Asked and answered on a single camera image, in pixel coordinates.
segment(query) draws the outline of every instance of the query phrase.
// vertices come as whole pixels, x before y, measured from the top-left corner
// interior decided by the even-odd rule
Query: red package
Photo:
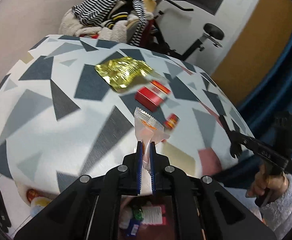
[[[164,126],[168,128],[169,130],[172,130],[176,127],[177,123],[179,122],[179,118],[176,114],[171,114],[166,122],[164,123]]]
[[[139,89],[135,99],[150,111],[155,112],[157,107],[166,99],[170,90],[156,80]]]

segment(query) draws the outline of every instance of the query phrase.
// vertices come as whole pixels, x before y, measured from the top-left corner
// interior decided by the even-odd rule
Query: plastic bag
[[[135,136],[137,141],[142,141],[144,144],[142,164],[145,169],[149,170],[150,142],[157,144],[168,139],[170,135],[164,132],[164,127],[155,118],[138,107],[135,110],[134,118]]]

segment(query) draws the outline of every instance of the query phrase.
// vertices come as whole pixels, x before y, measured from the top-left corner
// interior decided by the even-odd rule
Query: blue curtain
[[[237,107],[257,139],[272,144],[275,112],[292,113],[292,34],[282,55],[258,87]],[[248,188],[259,170],[260,158],[252,156],[216,176],[227,187]]]

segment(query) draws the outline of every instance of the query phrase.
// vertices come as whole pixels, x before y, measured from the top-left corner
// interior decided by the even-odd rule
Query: gold foil wrapper
[[[142,60],[123,57],[95,66],[98,74],[116,91],[126,88],[137,76],[147,76],[153,69]]]

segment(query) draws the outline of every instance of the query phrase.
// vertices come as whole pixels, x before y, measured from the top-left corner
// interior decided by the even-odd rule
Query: orange wall
[[[234,105],[240,103],[273,67],[292,33],[291,0],[259,0],[251,18],[213,73]]]

